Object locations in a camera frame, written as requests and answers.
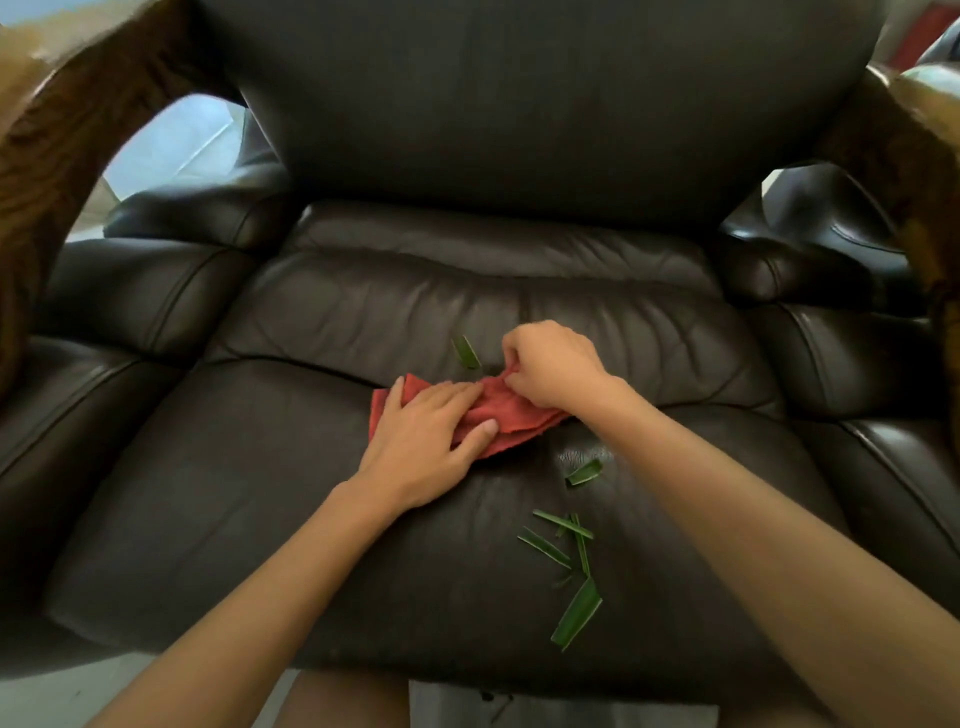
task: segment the black leather sofa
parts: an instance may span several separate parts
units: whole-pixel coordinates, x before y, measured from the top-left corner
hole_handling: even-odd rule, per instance
[[[201,5],[277,157],[251,124],[229,179],[136,195],[64,250],[0,405],[4,674],[162,650],[351,475],[373,387],[463,378],[451,334],[495,363],[543,318],[960,616],[960,473],[924,321],[877,305],[867,260],[718,232],[860,77],[880,3]],[[602,479],[566,490],[592,457]],[[607,603],[564,655],[568,595],[516,541],[535,508],[598,534]],[[805,694],[576,422],[392,528],[297,664]]]

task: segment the folded red cloth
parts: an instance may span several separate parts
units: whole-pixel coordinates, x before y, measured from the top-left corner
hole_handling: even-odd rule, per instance
[[[506,371],[500,376],[487,376],[480,380],[483,392],[473,406],[457,424],[453,432],[453,445],[459,445],[468,433],[487,420],[496,420],[500,425],[496,437],[487,446],[480,457],[490,457],[514,445],[525,443],[531,438],[544,432],[549,427],[558,425],[569,415],[562,409],[544,409],[537,407],[531,401],[514,392],[504,379],[511,372]],[[412,400],[416,395],[430,386],[430,382],[407,375],[403,382],[403,404]],[[389,389],[377,389],[373,392],[373,402],[370,410],[370,439],[376,432],[376,426],[383,416],[383,407],[387,403]]]

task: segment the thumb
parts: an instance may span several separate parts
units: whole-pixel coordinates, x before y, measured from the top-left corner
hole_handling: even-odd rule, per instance
[[[487,449],[496,433],[500,431],[500,425],[496,420],[487,420],[484,423],[472,429],[464,438],[464,441],[453,451],[454,456],[469,467],[470,463],[476,460],[480,453]]]

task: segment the chair backrest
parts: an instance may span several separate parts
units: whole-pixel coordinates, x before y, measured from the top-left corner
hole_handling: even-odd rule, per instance
[[[863,73],[881,0],[200,0],[318,194],[715,229]]]

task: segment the brown wooden armrest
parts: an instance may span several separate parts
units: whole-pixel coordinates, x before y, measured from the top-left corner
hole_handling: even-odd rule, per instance
[[[192,93],[240,101],[192,0],[101,3],[0,28],[0,398],[94,184]]]
[[[814,144],[891,216],[926,295],[960,453],[960,77],[868,72]]]

